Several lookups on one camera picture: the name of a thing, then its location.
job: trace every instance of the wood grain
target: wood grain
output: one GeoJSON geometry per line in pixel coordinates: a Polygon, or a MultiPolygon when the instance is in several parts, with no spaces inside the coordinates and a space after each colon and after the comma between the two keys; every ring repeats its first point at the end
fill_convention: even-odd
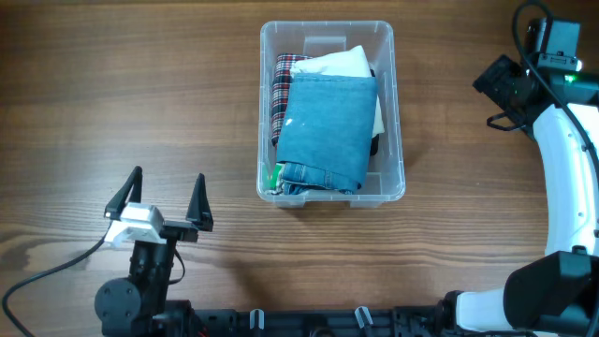
{"type": "MultiPolygon", "coordinates": [[[[432,304],[450,290],[500,286],[543,254],[537,145],[487,129],[498,109],[471,87],[501,53],[516,56],[516,1],[2,3],[2,293],[93,245],[108,225],[104,205],[135,165],[144,200],[173,219],[183,219],[197,174],[207,176],[214,232],[182,244],[188,274],[169,292],[196,308],[432,304]],[[259,199],[259,30],[272,20],[393,26],[402,199],[293,211],[259,199]]],[[[583,22],[578,56],[599,70],[599,3],[550,4],[583,22]]],[[[11,306],[38,335],[99,335],[95,292],[126,275],[130,253],[103,247],[11,306]]],[[[0,334],[16,334],[4,316],[0,334]]]]}

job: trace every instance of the plaid fabric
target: plaid fabric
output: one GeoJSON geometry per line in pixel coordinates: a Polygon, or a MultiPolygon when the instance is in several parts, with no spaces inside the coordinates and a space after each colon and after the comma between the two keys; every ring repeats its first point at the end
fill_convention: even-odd
{"type": "Polygon", "coordinates": [[[289,87],[291,86],[291,73],[289,69],[297,61],[306,60],[310,56],[282,53],[277,56],[274,66],[274,80],[272,80],[272,105],[270,111],[270,123],[272,124],[272,145],[276,146],[281,135],[285,111],[287,110],[287,99],[289,98],[289,87]]]}

